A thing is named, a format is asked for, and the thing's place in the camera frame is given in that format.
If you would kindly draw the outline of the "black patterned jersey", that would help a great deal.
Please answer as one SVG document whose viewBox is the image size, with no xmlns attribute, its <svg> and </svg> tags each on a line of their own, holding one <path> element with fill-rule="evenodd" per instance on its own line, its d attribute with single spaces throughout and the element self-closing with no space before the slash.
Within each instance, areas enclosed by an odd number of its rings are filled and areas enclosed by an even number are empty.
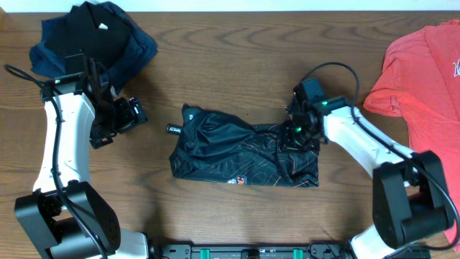
<svg viewBox="0 0 460 259">
<path fill-rule="evenodd" d="M 235 115 L 184 105 L 183 124 L 167 126 L 178 141 L 169 157 L 176 178 L 216 183 L 317 187 L 318 150 L 282 149 L 282 124 L 249 124 Z"/>
</svg>

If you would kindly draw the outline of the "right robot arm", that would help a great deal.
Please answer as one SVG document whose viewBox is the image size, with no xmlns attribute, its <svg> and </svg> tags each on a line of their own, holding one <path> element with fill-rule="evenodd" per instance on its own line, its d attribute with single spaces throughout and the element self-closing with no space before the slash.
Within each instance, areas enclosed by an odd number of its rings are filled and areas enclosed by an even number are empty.
<svg viewBox="0 0 460 259">
<path fill-rule="evenodd" d="M 343 257 L 395 258 L 432 251 L 421 240 L 459 223 L 441 159 L 417 153 L 376 128 L 343 96 L 295 97 L 286 108 L 286 151 L 341 146 L 372 178 L 372 225 L 349 241 Z"/>
</svg>

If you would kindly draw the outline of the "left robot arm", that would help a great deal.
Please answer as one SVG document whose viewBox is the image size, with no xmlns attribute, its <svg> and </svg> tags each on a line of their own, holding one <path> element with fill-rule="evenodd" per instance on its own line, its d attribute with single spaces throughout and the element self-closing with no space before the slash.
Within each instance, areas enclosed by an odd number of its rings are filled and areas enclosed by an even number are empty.
<svg viewBox="0 0 460 259">
<path fill-rule="evenodd" d="M 89 151 L 144 124 L 136 98 L 116 97 L 98 68 L 38 82 L 47 116 L 42 166 L 15 216 L 41 258 L 148 258 L 147 236 L 121 228 L 91 185 Z"/>
</svg>

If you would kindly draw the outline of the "folded dark blue garment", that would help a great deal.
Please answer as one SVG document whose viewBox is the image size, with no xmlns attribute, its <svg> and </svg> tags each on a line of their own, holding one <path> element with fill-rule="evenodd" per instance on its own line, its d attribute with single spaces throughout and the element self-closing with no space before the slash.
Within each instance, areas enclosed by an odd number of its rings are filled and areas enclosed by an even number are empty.
<svg viewBox="0 0 460 259">
<path fill-rule="evenodd" d="M 157 43 L 119 6 L 110 1 L 95 5 L 102 6 L 112 14 L 121 17 L 131 29 L 131 34 L 123 54 L 111 67 L 108 68 L 103 63 L 94 59 L 107 70 L 100 76 L 100 79 L 104 82 L 112 82 L 116 92 L 120 93 L 124 84 L 133 79 L 157 54 Z M 65 75 L 65 58 L 67 56 L 61 58 L 54 54 L 53 51 L 47 49 L 45 47 L 45 40 L 51 35 L 56 23 L 69 13 L 61 17 L 42 21 L 42 39 L 29 51 L 32 72 L 48 78 Z"/>
</svg>

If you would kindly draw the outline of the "folded black shirt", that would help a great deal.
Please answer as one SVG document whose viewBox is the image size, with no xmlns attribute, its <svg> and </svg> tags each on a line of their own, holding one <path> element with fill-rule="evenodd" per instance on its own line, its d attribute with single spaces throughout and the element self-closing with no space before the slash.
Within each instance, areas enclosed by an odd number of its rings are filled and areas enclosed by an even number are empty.
<svg viewBox="0 0 460 259">
<path fill-rule="evenodd" d="M 56 23 L 45 47 L 61 58 L 83 53 L 109 68 L 123 54 L 130 34 L 121 17 L 85 2 Z"/>
</svg>

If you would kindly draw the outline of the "red t-shirt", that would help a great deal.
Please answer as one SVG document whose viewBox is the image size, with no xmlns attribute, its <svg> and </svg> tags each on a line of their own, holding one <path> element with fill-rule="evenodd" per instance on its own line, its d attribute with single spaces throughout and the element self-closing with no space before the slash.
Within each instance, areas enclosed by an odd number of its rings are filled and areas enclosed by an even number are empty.
<svg viewBox="0 0 460 259">
<path fill-rule="evenodd" d="M 459 21 L 425 26 L 394 41 L 364 108 L 406 121 L 410 148 L 437 154 L 458 204 Z"/>
</svg>

